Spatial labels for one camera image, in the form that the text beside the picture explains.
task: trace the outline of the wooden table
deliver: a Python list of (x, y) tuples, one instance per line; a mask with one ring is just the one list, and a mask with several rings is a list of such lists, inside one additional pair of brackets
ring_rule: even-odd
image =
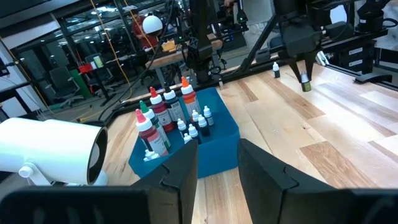
[[(289, 67), (280, 74), (259, 73), (218, 89), (242, 138), (337, 188), (398, 187), (397, 92), (314, 65), (313, 90), (303, 93)], [(135, 122), (134, 113), (124, 114), (109, 129), (110, 185), (139, 179), (127, 163)], [(238, 169), (198, 180), (192, 223), (251, 223)]]
[[(209, 40), (214, 39), (216, 36), (214, 34), (208, 34), (207, 37)], [(216, 51), (221, 49), (223, 47), (223, 41), (221, 40), (214, 40), (211, 42), (211, 46), (213, 47), (213, 63), (215, 66), (219, 66), (220, 63), (218, 61), (217, 53)], [(167, 65), (171, 65), (173, 63), (181, 62), (183, 60), (183, 55), (182, 51), (176, 51), (174, 54), (170, 54), (161, 58), (157, 58), (152, 62), (152, 65), (149, 67), (150, 62), (147, 62), (145, 64), (146, 67), (149, 67), (149, 70), (155, 70), (156, 75), (159, 79), (160, 84), (162, 85), (162, 88), (164, 88), (164, 77), (161, 68)]]

